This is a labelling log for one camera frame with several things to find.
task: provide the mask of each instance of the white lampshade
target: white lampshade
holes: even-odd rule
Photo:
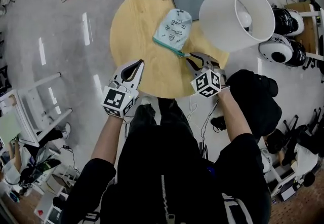
[[[267,0],[205,0],[199,20],[208,40],[227,52],[267,41],[275,28],[274,14]]]

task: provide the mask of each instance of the sneaker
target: sneaker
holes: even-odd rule
[[[67,122],[66,124],[65,124],[65,127],[64,127],[64,129],[63,130],[61,130],[61,132],[62,132],[62,138],[63,139],[68,139],[69,138],[69,134],[70,134],[70,132],[71,132],[71,125]]]
[[[141,101],[141,105],[147,105],[151,104],[152,105],[152,98],[149,96],[144,96]]]

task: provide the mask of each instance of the floor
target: floor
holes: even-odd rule
[[[14,203],[11,198],[4,194],[1,199],[18,223],[39,224],[40,218],[34,213],[42,196],[35,190],[27,197],[22,196],[19,203]]]
[[[62,78],[41,88],[39,93],[47,103],[51,100],[48,91],[51,87],[60,110],[73,109],[67,119],[72,132],[66,143],[74,149],[75,164],[79,169],[89,160],[107,119],[100,106],[102,87],[109,83],[116,69],[109,49],[109,33],[114,14],[123,1],[16,0],[8,6],[7,14],[0,18],[0,31],[4,32],[6,40],[5,60],[14,88],[22,88],[58,71],[62,73]],[[324,7],[324,0],[316,1]],[[286,4],[286,0],[269,2]],[[85,45],[83,21],[91,29],[89,45]],[[230,54],[225,67],[228,76],[243,68],[277,81],[279,94],[275,100],[283,111],[281,122],[298,114],[300,123],[307,123],[314,108],[323,106],[324,84],[320,83],[318,69],[303,71],[302,68],[271,64],[259,56],[257,47]],[[212,108],[212,101],[197,96],[179,99],[186,115],[190,112],[190,102],[196,103],[192,109],[197,107],[190,124],[195,137],[201,140],[200,129]],[[154,108],[158,111],[156,101]],[[56,141],[56,146],[61,147],[62,143]],[[123,143],[124,128],[120,133],[118,154]],[[221,149],[229,143],[226,131],[217,134],[208,124],[206,143],[210,159],[216,160]],[[69,152],[63,151],[62,158],[66,164],[73,164]]]
[[[270,224],[320,224],[324,219],[324,170],[310,187],[301,187],[289,200],[272,204]]]

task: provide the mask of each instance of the white chair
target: white chair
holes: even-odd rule
[[[44,108],[41,99],[36,91],[36,87],[45,84],[53,79],[61,77],[61,73],[56,73],[47,78],[41,79],[31,86],[21,90],[11,90],[2,97],[0,97],[0,106],[4,114],[13,112],[16,120],[21,127],[19,141],[24,144],[39,146],[41,141],[55,126],[57,126],[66,116],[68,116],[72,109],[62,113],[53,122],[44,115]],[[17,101],[16,105],[7,106],[6,100],[13,95]]]

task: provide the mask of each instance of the wooden tabletop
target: wooden tabletop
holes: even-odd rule
[[[115,14],[110,30],[110,49],[120,66],[130,60],[143,59],[144,73],[139,90],[156,97],[180,98],[194,93],[193,76],[185,58],[156,44],[152,37],[174,9],[172,0],[125,0]],[[211,55],[224,68],[229,54],[215,48],[204,36],[199,21],[194,21],[182,52]]]

